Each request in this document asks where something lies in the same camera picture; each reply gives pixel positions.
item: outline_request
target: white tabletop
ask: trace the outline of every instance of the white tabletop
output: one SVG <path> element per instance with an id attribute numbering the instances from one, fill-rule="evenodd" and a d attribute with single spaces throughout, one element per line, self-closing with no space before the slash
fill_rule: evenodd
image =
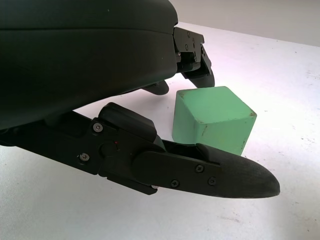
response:
<path id="1" fill-rule="evenodd" d="M 160 188 L 148 196 L 17 147 L 0 147 L 1 240 L 319 240 L 320 48 L 181 23 L 204 35 L 217 86 L 256 113 L 243 156 L 268 168 L 281 193 L 224 199 Z M 152 119 L 171 140 L 180 74 L 164 96 L 138 90 L 108 102 Z"/>

